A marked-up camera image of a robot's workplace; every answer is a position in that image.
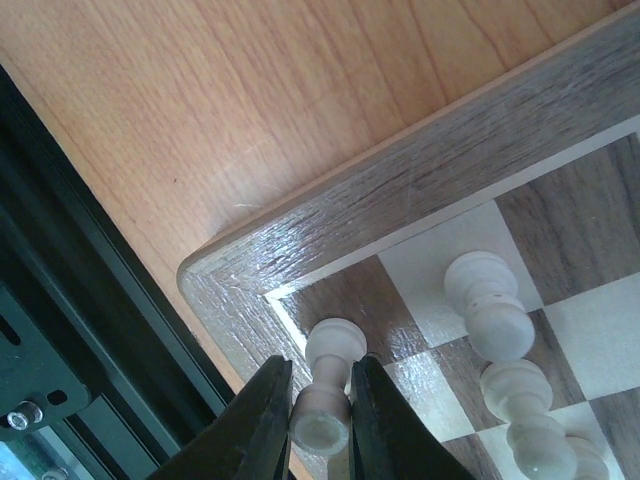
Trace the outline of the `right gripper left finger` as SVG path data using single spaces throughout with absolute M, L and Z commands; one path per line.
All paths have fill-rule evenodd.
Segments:
M 222 414 L 152 479 L 287 479 L 292 362 L 269 357 Z

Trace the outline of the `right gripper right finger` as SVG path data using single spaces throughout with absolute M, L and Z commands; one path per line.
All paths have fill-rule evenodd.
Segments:
M 471 479 L 431 434 L 381 363 L 352 366 L 349 471 L 352 479 Z

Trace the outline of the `white chess rook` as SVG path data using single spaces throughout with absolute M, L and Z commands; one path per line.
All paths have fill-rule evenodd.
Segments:
M 297 395 L 289 420 L 292 441 L 303 451 L 329 457 L 347 445 L 351 403 L 345 388 L 353 364 L 366 353 L 366 337 L 351 321 L 328 318 L 312 328 L 305 348 L 312 381 Z

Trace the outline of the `white chess piece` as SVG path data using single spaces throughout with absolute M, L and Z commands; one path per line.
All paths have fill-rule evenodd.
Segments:
M 553 390 L 543 371 L 526 359 L 489 365 L 480 377 L 487 409 L 508 425 L 507 444 L 529 479 L 572 479 L 577 455 L 549 412 Z
M 567 441 L 576 454 L 575 480 L 609 480 L 609 469 L 598 449 L 588 440 L 568 436 Z

